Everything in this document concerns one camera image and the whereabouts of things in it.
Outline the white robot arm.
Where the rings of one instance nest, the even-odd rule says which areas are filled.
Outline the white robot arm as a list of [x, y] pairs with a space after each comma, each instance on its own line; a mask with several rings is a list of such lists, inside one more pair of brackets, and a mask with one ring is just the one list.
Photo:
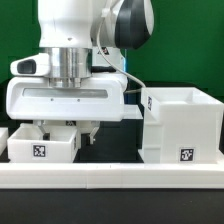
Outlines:
[[152, 35], [150, 0], [38, 0], [40, 52], [10, 70], [6, 111], [31, 120], [45, 140], [49, 122], [75, 121], [94, 135], [102, 121], [142, 117], [124, 95], [132, 78], [120, 51], [137, 49]]

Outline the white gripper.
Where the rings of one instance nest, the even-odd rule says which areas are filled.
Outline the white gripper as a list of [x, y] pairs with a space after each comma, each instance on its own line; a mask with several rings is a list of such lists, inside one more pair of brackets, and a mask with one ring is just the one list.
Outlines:
[[16, 120], [34, 120], [43, 140], [50, 140], [44, 121], [91, 121], [89, 143], [95, 142], [99, 121], [120, 121], [125, 115], [123, 86], [113, 77], [84, 79], [80, 88], [53, 88], [46, 78], [16, 77], [10, 80], [6, 111]]

